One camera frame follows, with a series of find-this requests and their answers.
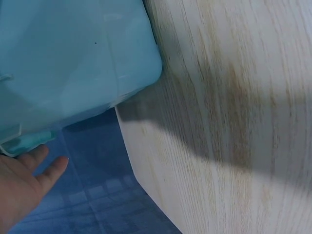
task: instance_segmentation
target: hand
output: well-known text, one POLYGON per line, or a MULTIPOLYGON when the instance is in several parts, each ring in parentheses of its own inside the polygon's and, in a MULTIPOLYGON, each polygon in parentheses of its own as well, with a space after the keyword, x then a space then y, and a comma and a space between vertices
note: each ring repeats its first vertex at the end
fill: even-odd
POLYGON ((59 157, 38 176, 32 173, 48 155, 41 145, 17 159, 0 155, 0 234, 35 209, 64 173, 68 158, 59 157))

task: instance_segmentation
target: blue floor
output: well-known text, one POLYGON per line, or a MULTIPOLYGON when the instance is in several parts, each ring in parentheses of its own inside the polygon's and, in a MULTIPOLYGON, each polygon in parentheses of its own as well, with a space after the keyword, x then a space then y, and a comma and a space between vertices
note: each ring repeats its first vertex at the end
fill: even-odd
POLYGON ((11 234, 180 234, 136 181, 114 109, 66 127, 48 143, 67 171, 11 234))

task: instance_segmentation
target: plastic container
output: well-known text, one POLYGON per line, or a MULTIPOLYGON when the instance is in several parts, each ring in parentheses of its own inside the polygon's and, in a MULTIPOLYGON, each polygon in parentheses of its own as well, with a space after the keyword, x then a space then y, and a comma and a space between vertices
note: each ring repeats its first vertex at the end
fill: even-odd
POLYGON ((2 0, 0 150, 16 156, 45 143, 50 130, 115 106, 161 69, 142 0, 2 0))

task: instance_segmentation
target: blue tile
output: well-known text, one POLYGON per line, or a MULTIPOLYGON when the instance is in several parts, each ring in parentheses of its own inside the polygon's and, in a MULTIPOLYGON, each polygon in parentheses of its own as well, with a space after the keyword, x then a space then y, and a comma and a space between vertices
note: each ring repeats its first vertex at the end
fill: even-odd
POLYGON ((36 174, 57 156, 65 174, 12 234, 179 234, 136 181, 114 109, 73 124, 48 143, 36 174))

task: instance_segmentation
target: wood grain surface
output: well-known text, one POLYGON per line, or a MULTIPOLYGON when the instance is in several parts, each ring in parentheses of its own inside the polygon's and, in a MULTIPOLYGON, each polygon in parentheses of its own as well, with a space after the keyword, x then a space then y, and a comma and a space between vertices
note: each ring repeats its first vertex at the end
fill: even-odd
POLYGON ((312 233, 312 1, 146 0, 164 71, 118 106, 184 234, 312 233))

